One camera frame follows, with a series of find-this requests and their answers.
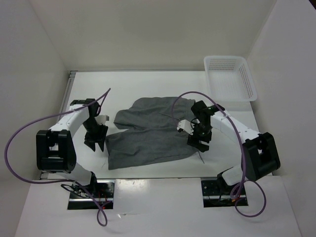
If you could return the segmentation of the grey shorts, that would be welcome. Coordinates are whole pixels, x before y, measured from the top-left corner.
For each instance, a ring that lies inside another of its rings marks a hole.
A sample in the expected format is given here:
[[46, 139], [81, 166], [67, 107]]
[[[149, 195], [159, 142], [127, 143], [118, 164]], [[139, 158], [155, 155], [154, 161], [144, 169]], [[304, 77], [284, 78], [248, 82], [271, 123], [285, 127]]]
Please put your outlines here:
[[197, 149], [187, 144], [188, 134], [179, 133], [181, 120], [191, 121], [193, 99], [152, 97], [136, 100], [117, 112], [114, 125], [120, 130], [108, 135], [108, 169], [115, 170], [188, 158]]

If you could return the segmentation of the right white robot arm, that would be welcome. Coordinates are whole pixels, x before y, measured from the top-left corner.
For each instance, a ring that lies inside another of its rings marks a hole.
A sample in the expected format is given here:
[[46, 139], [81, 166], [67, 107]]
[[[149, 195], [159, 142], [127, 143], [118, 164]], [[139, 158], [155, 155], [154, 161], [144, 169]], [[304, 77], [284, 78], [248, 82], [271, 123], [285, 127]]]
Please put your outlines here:
[[206, 106], [203, 101], [193, 104], [192, 122], [185, 120], [187, 144], [204, 153], [209, 150], [212, 129], [222, 132], [235, 142], [243, 153], [241, 163], [222, 171], [216, 177], [217, 190], [228, 194], [242, 178], [257, 181], [280, 168], [277, 146], [272, 134], [253, 130], [228, 114], [220, 105]]

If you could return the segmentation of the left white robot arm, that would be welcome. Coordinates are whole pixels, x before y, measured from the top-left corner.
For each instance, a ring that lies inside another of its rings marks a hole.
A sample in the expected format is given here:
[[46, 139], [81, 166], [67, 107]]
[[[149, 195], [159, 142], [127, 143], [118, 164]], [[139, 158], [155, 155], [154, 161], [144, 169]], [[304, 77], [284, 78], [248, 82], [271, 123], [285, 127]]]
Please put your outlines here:
[[81, 192], [89, 198], [97, 195], [100, 189], [96, 175], [77, 162], [73, 137], [83, 126], [86, 130], [83, 143], [93, 152], [96, 145], [104, 152], [108, 117], [98, 119], [100, 112], [101, 105], [94, 99], [74, 100], [68, 113], [55, 125], [36, 134], [37, 168], [79, 182]]

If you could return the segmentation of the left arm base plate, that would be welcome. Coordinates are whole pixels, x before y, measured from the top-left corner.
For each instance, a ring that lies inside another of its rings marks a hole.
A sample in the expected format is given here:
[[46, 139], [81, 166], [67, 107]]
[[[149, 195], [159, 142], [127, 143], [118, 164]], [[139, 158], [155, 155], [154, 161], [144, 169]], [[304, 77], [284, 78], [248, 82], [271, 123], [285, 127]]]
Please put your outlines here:
[[[68, 210], [93, 210], [98, 209], [87, 192], [77, 184], [62, 185], [70, 193]], [[93, 187], [85, 186], [103, 209], [113, 209], [115, 181], [97, 182]]]

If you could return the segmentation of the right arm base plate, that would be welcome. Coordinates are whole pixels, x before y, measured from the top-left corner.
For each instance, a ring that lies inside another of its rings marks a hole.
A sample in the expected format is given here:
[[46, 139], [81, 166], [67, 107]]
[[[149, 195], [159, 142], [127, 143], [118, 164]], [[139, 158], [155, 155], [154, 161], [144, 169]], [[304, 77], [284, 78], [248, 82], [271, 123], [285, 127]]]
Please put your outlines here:
[[201, 191], [203, 197], [203, 207], [232, 207], [236, 200], [231, 199], [230, 193], [233, 186], [220, 188], [215, 177], [201, 179]]

